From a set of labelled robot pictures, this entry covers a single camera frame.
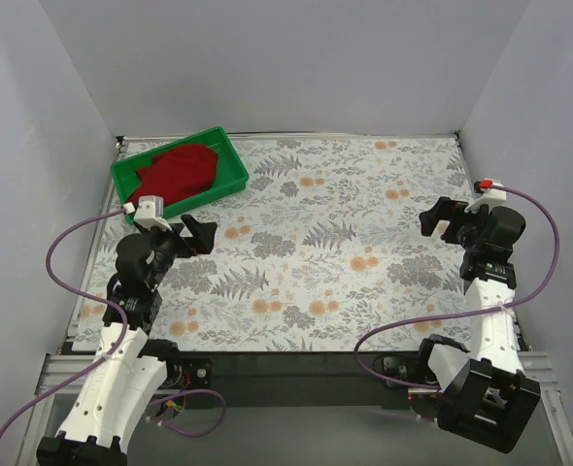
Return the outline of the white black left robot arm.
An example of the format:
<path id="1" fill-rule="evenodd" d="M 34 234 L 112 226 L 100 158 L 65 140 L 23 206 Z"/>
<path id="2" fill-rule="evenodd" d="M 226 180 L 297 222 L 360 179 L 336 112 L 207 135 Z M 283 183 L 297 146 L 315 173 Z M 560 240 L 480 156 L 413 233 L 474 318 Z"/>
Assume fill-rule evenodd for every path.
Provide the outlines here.
<path id="1" fill-rule="evenodd" d="M 177 259 L 209 254 L 217 224 L 183 215 L 170 224 L 140 220 L 116 247 L 116 272 L 102 302 L 106 307 L 99 344 L 84 383 L 56 434 L 37 447 L 41 465 L 124 465 L 133 432 L 160 388 L 183 374 L 177 347 L 152 340 L 158 287 Z"/>

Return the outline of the red t shirt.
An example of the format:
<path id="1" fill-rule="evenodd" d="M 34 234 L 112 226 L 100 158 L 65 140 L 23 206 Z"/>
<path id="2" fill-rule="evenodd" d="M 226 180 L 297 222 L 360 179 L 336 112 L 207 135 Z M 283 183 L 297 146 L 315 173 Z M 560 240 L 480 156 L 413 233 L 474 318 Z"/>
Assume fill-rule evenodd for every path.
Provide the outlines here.
<path id="1" fill-rule="evenodd" d="M 155 155 L 150 166 L 136 170 L 140 184 L 127 202 L 158 196 L 170 206 L 202 193 L 212 187 L 218 161 L 214 150 L 200 144 L 176 146 Z"/>

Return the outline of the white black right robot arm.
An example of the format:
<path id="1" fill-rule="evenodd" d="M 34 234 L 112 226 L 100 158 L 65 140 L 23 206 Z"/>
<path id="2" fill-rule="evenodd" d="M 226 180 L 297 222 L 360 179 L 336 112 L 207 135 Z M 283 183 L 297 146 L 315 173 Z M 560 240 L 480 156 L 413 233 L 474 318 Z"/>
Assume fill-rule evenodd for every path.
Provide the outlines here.
<path id="1" fill-rule="evenodd" d="M 517 282 L 509 259 L 525 219 L 503 204 L 472 207 L 446 196 L 419 219 L 424 236 L 439 221 L 448 223 L 441 238 L 464 249 L 459 275 L 467 303 L 479 314 L 471 319 L 467 345 L 440 335 L 424 339 L 416 376 L 440 386 L 434 406 L 441 429 L 508 453 L 541 396 L 539 383 L 525 375 L 518 356 L 512 304 Z"/>

